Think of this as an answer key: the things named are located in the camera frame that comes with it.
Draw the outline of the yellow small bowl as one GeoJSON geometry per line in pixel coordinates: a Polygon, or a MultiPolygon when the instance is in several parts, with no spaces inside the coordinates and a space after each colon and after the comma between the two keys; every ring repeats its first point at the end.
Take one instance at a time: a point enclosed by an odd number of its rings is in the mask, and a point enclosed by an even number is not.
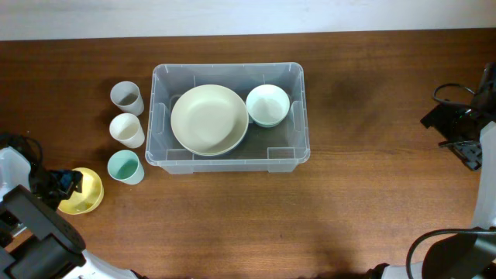
{"type": "Polygon", "coordinates": [[[63,200],[58,209],[69,215],[80,215],[95,210],[104,197],[104,188],[99,175],[86,167],[74,169],[82,173],[81,192],[75,191],[71,198],[63,200]]]}

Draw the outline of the mint green plastic cup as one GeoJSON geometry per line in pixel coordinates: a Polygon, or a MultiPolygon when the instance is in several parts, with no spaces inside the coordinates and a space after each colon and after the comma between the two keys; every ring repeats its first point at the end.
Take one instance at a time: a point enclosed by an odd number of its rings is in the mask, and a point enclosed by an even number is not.
{"type": "Polygon", "coordinates": [[[131,150],[114,153],[108,160],[107,171],[114,180],[129,185],[140,183],[145,175],[138,155],[131,150]]]}

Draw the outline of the cream plastic cup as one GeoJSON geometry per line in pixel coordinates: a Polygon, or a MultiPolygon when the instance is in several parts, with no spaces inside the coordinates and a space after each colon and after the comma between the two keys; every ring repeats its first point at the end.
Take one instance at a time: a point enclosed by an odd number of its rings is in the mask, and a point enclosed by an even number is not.
{"type": "Polygon", "coordinates": [[[131,113],[117,115],[109,125],[109,132],[114,140],[124,146],[135,149],[145,142],[145,135],[138,117],[131,113]]]}

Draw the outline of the grey plastic cup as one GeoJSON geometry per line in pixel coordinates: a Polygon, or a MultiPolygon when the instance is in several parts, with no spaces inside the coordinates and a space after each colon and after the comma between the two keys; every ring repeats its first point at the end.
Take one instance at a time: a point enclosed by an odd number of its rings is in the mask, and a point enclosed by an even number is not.
{"type": "Polygon", "coordinates": [[[144,111],[144,102],[139,87],[131,81],[121,81],[110,91],[110,99],[123,112],[139,116],[144,111]]]}

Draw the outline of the large cream bowl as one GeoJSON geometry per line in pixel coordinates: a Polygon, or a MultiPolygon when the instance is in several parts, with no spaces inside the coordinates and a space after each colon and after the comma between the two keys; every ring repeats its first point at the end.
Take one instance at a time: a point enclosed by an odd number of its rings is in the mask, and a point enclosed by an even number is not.
{"type": "Polygon", "coordinates": [[[186,91],[175,103],[170,124],[177,141],[200,156],[216,157],[235,149],[244,139],[249,115],[233,90],[206,84],[186,91]]]}

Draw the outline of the mint green small bowl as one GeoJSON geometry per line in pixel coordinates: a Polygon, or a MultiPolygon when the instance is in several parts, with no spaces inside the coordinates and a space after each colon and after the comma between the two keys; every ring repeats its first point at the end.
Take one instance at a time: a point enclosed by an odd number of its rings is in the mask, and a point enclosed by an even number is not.
{"type": "Polygon", "coordinates": [[[282,120],[279,120],[279,121],[276,121],[276,122],[259,122],[255,119],[253,119],[253,123],[260,126],[260,127],[263,127],[263,128],[273,128],[275,126],[278,126],[279,124],[282,123],[282,120]]]}

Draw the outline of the white small bowl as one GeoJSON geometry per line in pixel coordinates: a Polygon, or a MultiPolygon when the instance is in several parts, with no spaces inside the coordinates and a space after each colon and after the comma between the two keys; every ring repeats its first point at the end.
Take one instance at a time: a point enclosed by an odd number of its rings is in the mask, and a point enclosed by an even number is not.
{"type": "Polygon", "coordinates": [[[288,94],[282,88],[272,84],[255,87],[246,98],[249,116],[259,122],[283,121],[290,106],[288,94]]]}

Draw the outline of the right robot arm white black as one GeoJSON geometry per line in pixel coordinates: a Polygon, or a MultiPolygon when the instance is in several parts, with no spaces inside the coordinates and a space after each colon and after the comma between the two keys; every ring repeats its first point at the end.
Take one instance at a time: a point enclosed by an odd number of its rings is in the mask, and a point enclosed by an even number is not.
{"type": "Polygon", "coordinates": [[[367,278],[493,278],[495,276],[495,64],[484,68],[470,104],[438,98],[421,123],[434,128],[447,148],[472,171],[480,171],[477,203],[469,229],[438,229],[410,246],[405,265],[387,263],[367,278]]]}

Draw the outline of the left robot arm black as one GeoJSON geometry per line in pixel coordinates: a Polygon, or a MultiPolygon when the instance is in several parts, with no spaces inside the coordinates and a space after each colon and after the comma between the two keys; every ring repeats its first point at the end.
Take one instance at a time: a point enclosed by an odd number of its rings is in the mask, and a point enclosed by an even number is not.
{"type": "Polygon", "coordinates": [[[30,172],[21,153],[1,149],[1,213],[17,221],[1,222],[2,278],[142,277],[88,252],[78,231],[26,188],[30,172]]]}

